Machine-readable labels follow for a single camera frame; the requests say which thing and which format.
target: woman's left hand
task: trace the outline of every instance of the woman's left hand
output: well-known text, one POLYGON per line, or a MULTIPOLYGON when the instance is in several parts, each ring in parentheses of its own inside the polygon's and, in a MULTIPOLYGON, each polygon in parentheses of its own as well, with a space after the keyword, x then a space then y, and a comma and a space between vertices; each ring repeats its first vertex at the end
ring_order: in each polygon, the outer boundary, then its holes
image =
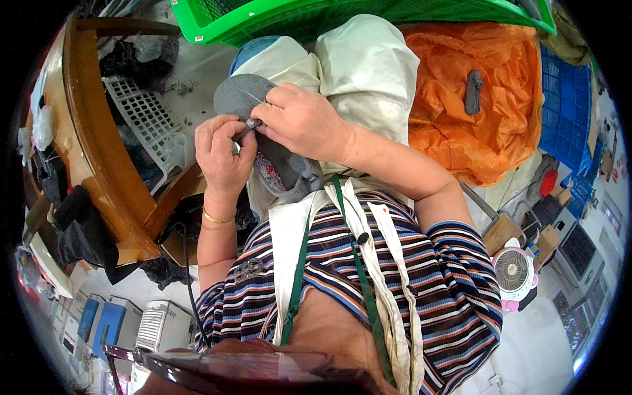
POLYGON ((195 128, 195 158, 206 178, 204 207, 216 219, 235 215, 237 198, 252 170, 257 154, 254 131, 241 139, 239 155, 233 155, 231 140, 246 124, 237 115, 222 114, 195 128))

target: black button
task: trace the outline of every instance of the black button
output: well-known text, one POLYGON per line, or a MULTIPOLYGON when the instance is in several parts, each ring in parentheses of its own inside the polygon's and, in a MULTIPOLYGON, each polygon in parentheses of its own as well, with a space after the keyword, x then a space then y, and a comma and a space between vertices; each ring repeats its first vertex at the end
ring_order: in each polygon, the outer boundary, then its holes
POLYGON ((408 290, 410 290, 410 292, 413 295, 415 295, 415 296, 419 295, 419 292, 417 292, 417 290, 415 288, 411 287, 410 285, 407 285, 406 288, 408 288, 408 290))
POLYGON ((368 233, 364 232, 361 235, 358 236, 358 244, 364 244, 366 243, 368 240, 368 233))

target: green apron strap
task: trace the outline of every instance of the green apron strap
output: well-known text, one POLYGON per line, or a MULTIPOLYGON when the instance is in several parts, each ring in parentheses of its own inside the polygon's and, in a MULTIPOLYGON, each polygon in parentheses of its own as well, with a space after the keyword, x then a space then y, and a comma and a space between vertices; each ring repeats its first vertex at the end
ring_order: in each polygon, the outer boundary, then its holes
MULTIPOLYGON (((347 225, 347 220, 344 213, 343 192, 340 187, 340 180, 338 179, 337 174, 334 174, 333 182, 334 186, 336 187, 336 198, 338 200, 338 204, 340 205, 340 211, 343 215, 344 224, 347 225)), ((292 333, 292 328, 294 327, 294 317, 296 316, 296 314, 298 314, 298 308, 300 307, 301 291, 303 290, 303 275, 305 273, 305 259, 307 255, 307 241, 309 239, 310 233, 311 213, 312 211, 310 209, 309 214, 307 214, 307 223, 305 224, 303 243, 301 244, 301 250, 298 256, 298 263, 296 264, 296 270, 294 272, 294 283, 292 285, 292 294, 289 298, 288 314, 285 317, 285 321, 283 323, 283 335, 281 336, 280 344, 281 346, 285 346, 288 344, 289 335, 292 333)), ((384 327, 382 326, 382 321, 380 321, 380 316, 377 312, 377 304, 375 303, 375 298, 373 297, 373 293, 371 292, 371 288, 368 284, 367 275, 364 273, 364 266, 362 266, 362 263, 360 262, 360 257, 358 256, 358 252, 356 251, 355 242, 353 238, 351 238, 351 236, 348 236, 348 238, 351 245, 351 252, 353 253, 353 260, 355 261, 356 270, 358 271, 360 287, 362 289, 362 296, 364 297, 364 302, 367 307, 368 321, 371 324, 371 331, 373 332, 375 347, 377 348, 380 363, 382 364, 382 370, 384 371, 384 377, 390 385, 397 388, 397 384, 395 383, 395 379, 393 378, 391 370, 389 353, 386 350, 386 343, 384 342, 384 327)))
MULTIPOLYGON (((344 224, 347 225, 347 217, 344 213, 343 191, 340 187, 340 181, 338 180, 337 174, 334 174, 333 182, 334 186, 336 187, 336 198, 338 200, 338 204, 340 205, 340 211, 343 214, 344 224)), ((384 327, 382 326, 382 321, 380 321, 380 316, 377 312, 377 304, 375 303, 375 298, 373 297, 371 288, 368 285, 367 275, 364 273, 364 266, 362 266, 362 263, 360 262, 360 257, 358 256, 358 252, 355 248, 355 242, 353 241, 351 236, 349 236, 348 238, 349 242, 351 243, 351 252, 353 252, 353 260, 355 261, 356 270, 358 271, 358 278, 360 280, 362 296, 364 297, 364 303, 367 307, 368 321, 371 323, 371 331, 373 332, 373 339, 375 340, 377 354, 380 357, 382 370, 384 371, 384 377, 390 385, 397 388, 397 384, 395 383, 395 379, 393 378, 393 373, 391 370, 389 353, 388 350, 386 350, 386 343, 384 342, 384 327)))
POLYGON ((298 253, 298 263, 294 271, 294 283, 292 284, 292 295, 289 297, 288 314, 285 316, 283 323, 283 335, 281 336, 281 346, 286 346, 289 340, 289 334, 292 333, 294 327, 294 317, 298 314, 298 307, 301 302, 301 291, 303 290, 303 274, 305 273, 305 257, 307 255, 307 240, 310 235, 310 216, 312 210, 307 214, 307 222, 305 223, 305 233, 303 233, 303 243, 298 253))

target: white plastic basket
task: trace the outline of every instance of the white plastic basket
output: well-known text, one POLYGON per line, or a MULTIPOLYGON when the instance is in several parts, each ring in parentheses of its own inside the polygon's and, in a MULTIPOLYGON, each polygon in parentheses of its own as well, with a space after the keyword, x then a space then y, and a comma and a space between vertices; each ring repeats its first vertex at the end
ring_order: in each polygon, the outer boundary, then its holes
POLYGON ((176 167, 166 158, 167 150, 173 145, 172 139, 186 131, 158 92, 139 89, 133 80, 122 76, 102 77, 101 80, 127 125, 162 170, 162 179, 151 191, 153 195, 176 167))

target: gray slipper part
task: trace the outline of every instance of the gray slipper part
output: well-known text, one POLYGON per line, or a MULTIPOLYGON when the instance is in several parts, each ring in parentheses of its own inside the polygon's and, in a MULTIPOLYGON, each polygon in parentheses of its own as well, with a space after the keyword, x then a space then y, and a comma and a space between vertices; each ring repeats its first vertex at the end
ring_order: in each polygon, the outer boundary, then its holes
MULTIPOLYGON (((265 102, 267 93, 276 87, 268 79, 254 74, 237 74, 224 80, 215 91, 213 106, 217 114, 234 114, 245 122, 252 109, 265 102)), ((248 133, 246 129, 239 137, 248 133)), ((261 133, 255 134, 258 150, 270 161, 288 191, 279 191, 265 182, 261 169, 255 169, 265 187, 276 197, 285 197, 297 202, 310 192, 319 190, 324 184, 320 164, 309 158, 290 152, 261 133)))
POLYGON ((470 71, 465 87, 465 97, 463 98, 465 113, 467 115, 478 114, 480 112, 480 88, 484 86, 485 84, 483 83, 480 71, 470 71))

